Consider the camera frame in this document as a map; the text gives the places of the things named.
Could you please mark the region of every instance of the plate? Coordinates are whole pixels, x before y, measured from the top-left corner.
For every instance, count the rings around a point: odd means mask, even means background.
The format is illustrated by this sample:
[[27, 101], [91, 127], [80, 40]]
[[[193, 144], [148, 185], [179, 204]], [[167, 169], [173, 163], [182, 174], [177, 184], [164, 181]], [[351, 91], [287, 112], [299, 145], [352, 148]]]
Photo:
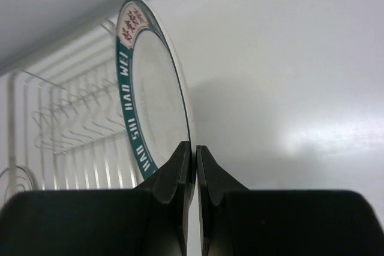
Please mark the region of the plate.
[[150, 177], [195, 132], [175, 48], [145, 0], [126, 0], [116, 26], [116, 72], [125, 127], [140, 172]]

